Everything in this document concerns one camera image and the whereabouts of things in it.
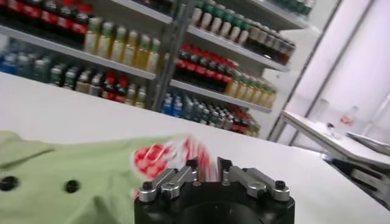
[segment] red-capped bottle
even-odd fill
[[[72,25],[77,8],[77,2],[74,0],[63,0],[63,4],[58,10],[58,34],[64,37],[72,37]]]
[[[78,43],[83,43],[88,32],[90,18],[92,18],[93,6],[91,4],[80,5],[74,12],[72,23],[72,38]]]
[[[42,4],[42,28],[49,32],[57,33],[59,20],[59,3],[56,0],[45,0]]]
[[[115,100],[115,76],[107,73],[102,86],[102,98]]]
[[[116,84],[115,101],[124,103],[127,96],[127,77],[121,76]]]
[[[24,0],[23,13],[27,24],[39,27],[42,17],[42,0]]]

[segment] green cloth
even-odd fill
[[[133,195],[144,178],[132,153],[172,138],[60,145],[0,131],[0,180],[19,179],[14,190],[0,191],[0,223],[133,223]],[[69,180],[80,183],[73,194],[64,190]]]

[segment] shelf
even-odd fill
[[[306,29],[309,23],[306,19],[292,12],[286,11],[268,0],[248,0],[250,4],[256,6],[264,17],[266,17],[273,29],[292,30]]]
[[[207,89],[203,89],[201,87],[197,87],[197,86],[194,86],[194,85],[191,85],[191,84],[187,84],[187,83],[184,83],[184,82],[180,82],[180,81],[177,81],[177,80],[171,80],[171,86],[174,86],[176,88],[183,89],[185,91],[189,91],[189,92],[192,92],[192,93],[197,93],[197,94],[200,94],[200,95],[203,95],[203,96],[207,96],[207,97],[211,97],[211,98],[214,98],[214,99],[217,99],[217,100],[221,100],[221,101],[224,101],[224,102],[227,102],[227,103],[231,103],[231,104],[234,104],[234,105],[237,105],[237,106],[254,109],[254,110],[257,110],[257,111],[264,112],[264,113],[270,113],[271,112],[271,109],[269,109],[269,108],[265,108],[265,107],[262,107],[262,106],[259,106],[259,105],[253,104],[253,103],[249,103],[249,102],[242,101],[242,100],[239,100],[239,99],[236,99],[236,98],[232,98],[230,96],[226,96],[226,95],[223,95],[221,93],[216,93],[216,92],[213,92],[213,91],[210,91],[210,90],[207,90]]]
[[[247,50],[247,49],[241,47],[240,45],[235,44],[235,43],[233,43],[229,40],[226,40],[224,38],[221,38],[220,36],[217,36],[211,32],[201,30],[201,29],[194,27],[194,26],[189,26],[188,32],[197,36],[197,37],[205,39],[211,43],[214,43],[214,44],[217,44],[221,47],[224,47],[232,52],[236,52],[237,54],[240,54],[240,55],[243,55],[247,58],[255,60],[255,61],[265,65],[268,68],[276,69],[276,70],[282,71],[282,72],[289,71],[288,67],[281,65],[277,62],[274,62],[271,59],[268,59],[264,56],[258,55],[250,50]]]
[[[91,55],[86,52],[71,47],[67,47],[50,40],[45,40],[44,38],[36,37],[35,35],[32,34],[11,29],[3,25],[0,25],[0,33],[21,41],[25,41],[30,44],[34,44],[46,49],[50,49],[52,51],[63,53],[65,55],[69,55],[75,58],[83,59],[85,61],[89,61],[98,65],[119,70],[145,79],[153,80],[155,78],[155,75],[150,72],[142,71],[140,69],[133,68],[124,64],[120,64],[115,61],[111,61],[95,55]]]
[[[147,15],[153,19],[159,20],[163,23],[169,24],[172,22],[172,18],[170,16],[164,15],[154,9],[146,7],[145,5],[141,5],[132,0],[111,0],[111,1],[116,2],[117,4],[121,4],[124,7],[132,9],[134,11],[140,12],[144,15]]]

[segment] white table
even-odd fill
[[[330,153],[345,156],[351,161],[390,168],[390,156],[375,152],[346,136],[343,136],[341,139],[333,138],[330,130],[324,124],[312,122],[287,111],[282,112],[275,132],[273,132],[269,140],[277,142],[286,124],[293,126]]]
[[[189,133],[212,156],[285,180],[297,224],[390,223],[390,212],[313,153],[5,74],[0,130],[57,143]]]

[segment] black button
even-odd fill
[[[17,186],[19,186],[19,180],[14,176],[4,177],[0,181],[0,190],[2,191],[11,191]]]
[[[75,193],[80,189],[80,183],[77,180],[69,180],[65,183],[64,189],[69,194]]]

